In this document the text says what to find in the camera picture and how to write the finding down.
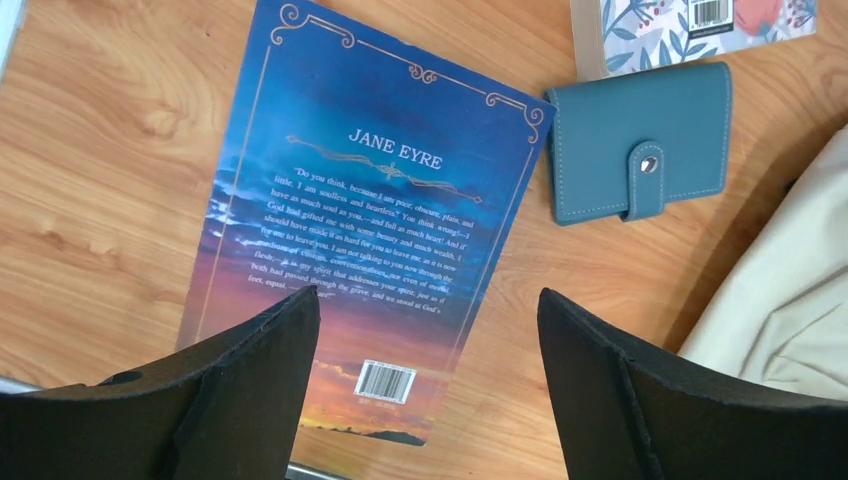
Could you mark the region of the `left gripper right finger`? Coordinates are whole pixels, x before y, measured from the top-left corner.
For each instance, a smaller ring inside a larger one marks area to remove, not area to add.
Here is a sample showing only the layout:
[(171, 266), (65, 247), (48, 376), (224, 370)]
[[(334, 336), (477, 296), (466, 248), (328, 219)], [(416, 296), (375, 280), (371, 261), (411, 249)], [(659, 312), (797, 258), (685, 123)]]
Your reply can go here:
[(540, 293), (544, 372), (572, 479), (843, 479), (847, 405), (697, 365)]

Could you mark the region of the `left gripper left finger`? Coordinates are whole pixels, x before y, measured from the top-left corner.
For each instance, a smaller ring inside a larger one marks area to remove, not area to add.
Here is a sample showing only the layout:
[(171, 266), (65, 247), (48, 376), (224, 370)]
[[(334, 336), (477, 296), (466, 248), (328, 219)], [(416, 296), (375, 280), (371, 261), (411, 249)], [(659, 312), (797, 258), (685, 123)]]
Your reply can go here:
[(282, 479), (320, 329), (315, 287), (172, 355), (1, 398), (5, 479)]

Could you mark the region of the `beige canvas backpack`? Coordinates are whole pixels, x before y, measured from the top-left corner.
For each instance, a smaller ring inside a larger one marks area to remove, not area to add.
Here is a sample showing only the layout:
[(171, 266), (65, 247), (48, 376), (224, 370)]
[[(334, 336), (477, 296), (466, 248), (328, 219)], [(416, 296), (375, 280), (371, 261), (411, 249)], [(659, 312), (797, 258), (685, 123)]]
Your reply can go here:
[(679, 353), (748, 382), (846, 400), (845, 129), (790, 188)]

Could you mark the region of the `blue leather wallet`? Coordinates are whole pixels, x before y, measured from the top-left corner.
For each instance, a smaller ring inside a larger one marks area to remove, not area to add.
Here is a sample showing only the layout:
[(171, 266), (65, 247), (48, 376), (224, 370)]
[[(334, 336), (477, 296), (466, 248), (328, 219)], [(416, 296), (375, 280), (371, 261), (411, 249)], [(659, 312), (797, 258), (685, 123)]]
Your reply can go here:
[(569, 226), (658, 216), (724, 190), (733, 83), (724, 62), (664, 67), (547, 91), (553, 215)]

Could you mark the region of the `blue Jane Eyre book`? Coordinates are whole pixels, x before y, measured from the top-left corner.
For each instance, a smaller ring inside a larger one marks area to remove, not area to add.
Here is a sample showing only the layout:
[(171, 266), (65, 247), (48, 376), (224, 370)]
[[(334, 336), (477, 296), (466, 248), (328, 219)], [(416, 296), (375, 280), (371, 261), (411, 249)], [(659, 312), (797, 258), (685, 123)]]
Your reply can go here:
[(301, 425), (424, 445), (555, 116), (316, 2), (258, 2), (178, 347), (313, 285)]

